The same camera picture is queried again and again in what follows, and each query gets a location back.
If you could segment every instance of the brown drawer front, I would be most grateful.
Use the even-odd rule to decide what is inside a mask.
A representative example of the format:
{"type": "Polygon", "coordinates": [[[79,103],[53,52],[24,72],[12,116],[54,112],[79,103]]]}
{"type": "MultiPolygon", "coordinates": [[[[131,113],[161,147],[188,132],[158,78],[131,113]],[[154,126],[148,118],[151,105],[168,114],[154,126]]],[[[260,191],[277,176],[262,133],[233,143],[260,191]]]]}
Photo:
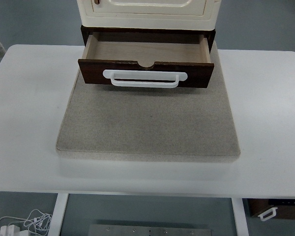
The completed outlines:
{"type": "Polygon", "coordinates": [[[269,199],[248,199],[250,215],[258,217],[259,214],[266,210],[277,207],[276,216],[277,219],[291,219],[295,220],[295,206],[283,206],[283,205],[270,205],[269,199]]]}
{"type": "MultiPolygon", "coordinates": [[[[86,84],[111,85],[111,81],[103,76],[105,69],[144,70],[136,61],[79,59],[79,66],[86,84]]],[[[178,87],[207,88],[213,69],[213,63],[155,62],[148,71],[185,72],[188,79],[180,81],[178,87]]]]}

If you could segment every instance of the white drawer handle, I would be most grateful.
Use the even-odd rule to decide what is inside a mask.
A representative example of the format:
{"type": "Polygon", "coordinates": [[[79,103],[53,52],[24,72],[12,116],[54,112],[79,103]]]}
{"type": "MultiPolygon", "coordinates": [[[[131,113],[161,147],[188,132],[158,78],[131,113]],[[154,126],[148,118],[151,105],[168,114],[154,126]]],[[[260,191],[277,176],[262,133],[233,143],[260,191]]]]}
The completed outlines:
{"type": "Polygon", "coordinates": [[[260,217],[261,221],[266,221],[268,219],[271,219],[273,217],[276,216],[276,209],[277,207],[272,207],[269,210],[266,210],[265,212],[261,213],[260,215],[258,215],[258,217],[260,217]]]}
{"type": "Polygon", "coordinates": [[[179,81],[185,81],[188,75],[185,72],[167,71],[141,71],[141,70],[104,70],[103,76],[110,79],[112,84],[120,87],[145,87],[145,88],[168,88],[178,86],[179,81]],[[122,81],[122,80],[143,80],[143,81],[122,81]]]}

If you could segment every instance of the open drawer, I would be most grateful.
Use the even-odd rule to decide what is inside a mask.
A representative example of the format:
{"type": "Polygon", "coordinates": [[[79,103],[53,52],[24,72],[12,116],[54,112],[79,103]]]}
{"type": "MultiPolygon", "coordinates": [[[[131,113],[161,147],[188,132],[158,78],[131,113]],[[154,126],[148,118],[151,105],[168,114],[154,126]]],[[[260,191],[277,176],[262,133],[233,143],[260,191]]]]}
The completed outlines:
{"type": "Polygon", "coordinates": [[[206,88],[214,69],[209,54],[214,34],[87,32],[79,66],[86,84],[206,88]]]}

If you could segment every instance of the wooden drawer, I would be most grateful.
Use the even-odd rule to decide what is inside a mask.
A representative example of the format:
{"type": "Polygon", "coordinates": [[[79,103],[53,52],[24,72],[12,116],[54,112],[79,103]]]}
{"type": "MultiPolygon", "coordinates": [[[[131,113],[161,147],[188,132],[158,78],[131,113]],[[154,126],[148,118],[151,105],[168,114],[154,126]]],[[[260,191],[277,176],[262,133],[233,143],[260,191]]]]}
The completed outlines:
{"type": "Polygon", "coordinates": [[[82,33],[87,41],[79,66],[87,84],[174,88],[180,76],[178,87],[206,88],[214,69],[209,54],[214,30],[82,27],[82,33]]]}
{"type": "Polygon", "coordinates": [[[276,208],[276,219],[295,220],[295,200],[282,199],[248,199],[250,215],[258,217],[263,212],[276,208]]]}

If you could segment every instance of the metal plate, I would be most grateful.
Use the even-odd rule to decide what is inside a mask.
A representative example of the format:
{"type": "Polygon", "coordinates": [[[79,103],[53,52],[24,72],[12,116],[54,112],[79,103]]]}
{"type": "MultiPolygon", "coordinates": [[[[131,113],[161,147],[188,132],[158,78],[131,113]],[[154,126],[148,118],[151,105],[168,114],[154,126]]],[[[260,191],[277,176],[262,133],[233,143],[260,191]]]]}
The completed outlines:
{"type": "Polygon", "coordinates": [[[94,224],[88,236],[211,236],[211,230],[94,224]]]}

